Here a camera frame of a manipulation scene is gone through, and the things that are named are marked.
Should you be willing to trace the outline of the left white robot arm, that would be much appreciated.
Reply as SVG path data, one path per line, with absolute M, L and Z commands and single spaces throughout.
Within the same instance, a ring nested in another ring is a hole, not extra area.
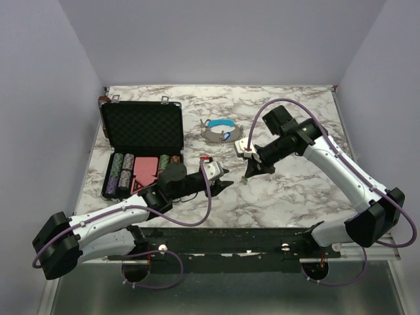
M 71 272 L 82 261 L 99 257 L 127 255 L 139 259 L 145 253 L 145 243 L 131 236 L 129 226 L 156 217 L 187 227 L 167 216 L 174 200 L 204 192 L 207 201 L 233 185 L 223 180 L 228 173 L 221 163 L 204 159 L 199 170 L 189 174 L 180 163 L 168 164 L 152 184 L 131 197 L 91 214 L 66 216 L 58 212 L 49 217 L 34 237 L 32 246 L 34 269 L 41 269 L 47 280 L 54 280 Z

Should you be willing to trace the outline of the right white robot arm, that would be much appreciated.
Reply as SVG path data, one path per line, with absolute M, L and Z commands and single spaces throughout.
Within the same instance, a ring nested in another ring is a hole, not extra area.
M 337 185 L 356 211 L 353 217 L 312 226 L 302 240 L 306 255 L 317 257 L 334 243 L 354 242 L 370 247 L 398 223 L 404 193 L 399 188 L 390 190 L 372 179 L 313 118 L 299 123 L 280 105 L 263 120 L 277 136 L 276 140 L 266 146 L 253 145 L 248 138 L 235 143 L 237 155 L 247 161 L 247 179 L 274 173 L 275 163 L 287 156 L 303 156 Z

